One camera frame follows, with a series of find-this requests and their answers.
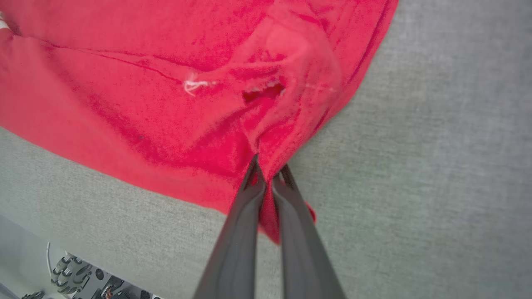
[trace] red cloth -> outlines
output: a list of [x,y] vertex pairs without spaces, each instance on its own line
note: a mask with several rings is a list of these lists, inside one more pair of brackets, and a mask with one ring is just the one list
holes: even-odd
[[[351,99],[397,0],[0,0],[0,126],[227,213]],[[275,241],[271,190],[260,223]]]

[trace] gray tablecloth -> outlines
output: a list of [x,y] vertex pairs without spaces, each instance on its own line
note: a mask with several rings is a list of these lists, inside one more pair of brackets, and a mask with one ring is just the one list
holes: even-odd
[[[532,297],[532,2],[402,0],[362,86],[290,161],[350,298]],[[165,298],[225,217],[0,129],[0,213]],[[258,298],[281,298],[259,240]]]

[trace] red fabric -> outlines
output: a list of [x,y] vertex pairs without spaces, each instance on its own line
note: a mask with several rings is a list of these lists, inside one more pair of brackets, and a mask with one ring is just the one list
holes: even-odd
[[[351,99],[397,0],[0,0],[0,126],[227,213]],[[271,190],[260,217],[279,239]]]

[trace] white cable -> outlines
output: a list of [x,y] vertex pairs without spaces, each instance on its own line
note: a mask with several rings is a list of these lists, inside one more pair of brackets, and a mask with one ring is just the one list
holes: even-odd
[[50,274],[50,278],[52,277],[52,266],[50,265],[50,242],[48,242],[48,245],[46,245],[46,265],[48,266],[48,273]]

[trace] cable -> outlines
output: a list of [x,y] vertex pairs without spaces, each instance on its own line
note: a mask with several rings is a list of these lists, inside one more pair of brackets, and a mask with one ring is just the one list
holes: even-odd
[[50,265],[50,242],[48,242],[48,245],[46,245],[46,265],[48,266],[48,273],[50,274],[50,278],[52,277],[52,266]]

